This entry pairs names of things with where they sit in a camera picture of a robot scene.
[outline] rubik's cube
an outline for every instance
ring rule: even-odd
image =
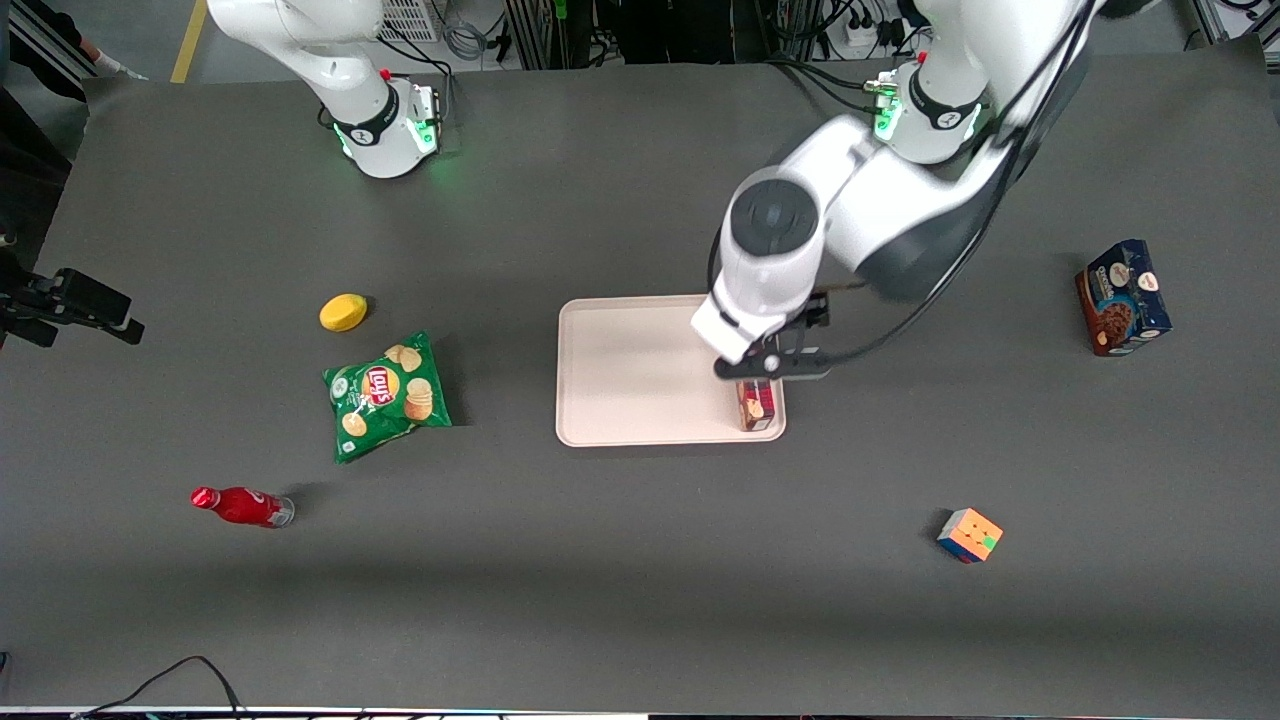
[[[998,525],[983,518],[973,507],[956,510],[938,536],[938,544],[947,548],[961,562],[982,562],[1005,534]]]

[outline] small box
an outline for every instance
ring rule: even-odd
[[[769,380],[739,380],[737,409],[742,416],[742,429],[754,433],[768,429],[773,423],[773,386]]]
[[[1174,329],[1147,242],[1119,242],[1075,275],[1093,354],[1129,355]]]
[[[998,525],[986,519],[973,507],[956,510],[938,534],[938,544],[947,548],[961,562],[983,562],[1005,534]]]

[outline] bottle cap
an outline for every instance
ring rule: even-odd
[[[198,487],[191,493],[191,503],[204,510],[216,506],[219,500],[221,493],[214,488]]]

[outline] lemon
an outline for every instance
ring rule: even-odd
[[[369,313],[369,301],[362,295],[348,292],[334,297],[320,309],[320,324],[335,333],[347,332],[360,324]]]

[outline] blue box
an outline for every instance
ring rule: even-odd
[[[1174,329],[1143,240],[1117,242],[1075,275],[1093,354],[1129,355]]]

